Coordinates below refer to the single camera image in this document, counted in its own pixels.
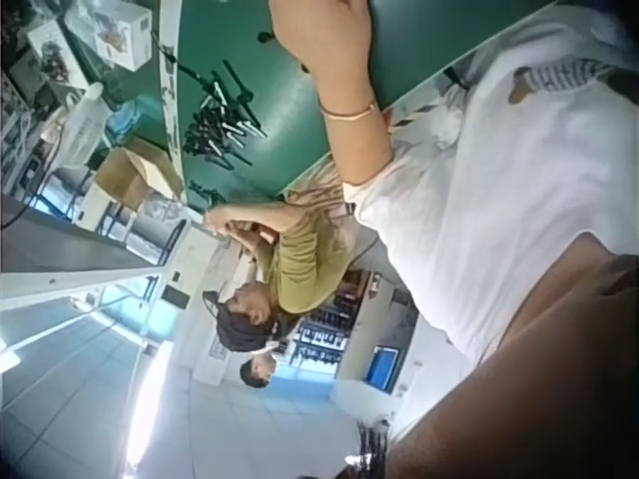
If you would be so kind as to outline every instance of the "bracelet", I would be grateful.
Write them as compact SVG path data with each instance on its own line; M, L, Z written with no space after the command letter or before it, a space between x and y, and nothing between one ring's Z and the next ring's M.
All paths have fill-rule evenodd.
M321 110L321 113L329 120L334 120L336 122L356 122L357 120L370 115L372 112L375 112L377 110L377 104L375 102L372 102L363 112L357 113L355 115L338 115L337 113L332 113L324 108L321 102L319 102L319 109Z

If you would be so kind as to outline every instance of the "white shirt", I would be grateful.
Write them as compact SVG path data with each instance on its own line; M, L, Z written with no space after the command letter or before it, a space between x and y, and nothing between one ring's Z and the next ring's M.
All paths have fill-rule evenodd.
M500 39L489 62L477 56L488 68L456 150L399 144L376 178L344 186L422 315L471 361L494 350L579 235L593 233L614 253L637 252L639 110L600 83L508 104L522 66L569 55L627 66L592 37L587 15L550 9Z

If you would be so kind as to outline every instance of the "olive green shirt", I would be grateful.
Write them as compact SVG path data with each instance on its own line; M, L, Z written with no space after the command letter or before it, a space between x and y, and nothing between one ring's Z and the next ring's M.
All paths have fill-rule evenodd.
M328 217L310 212L280 234L275 249L259 248L256 260L280 307L301 314L319 307L337 289L350 254Z

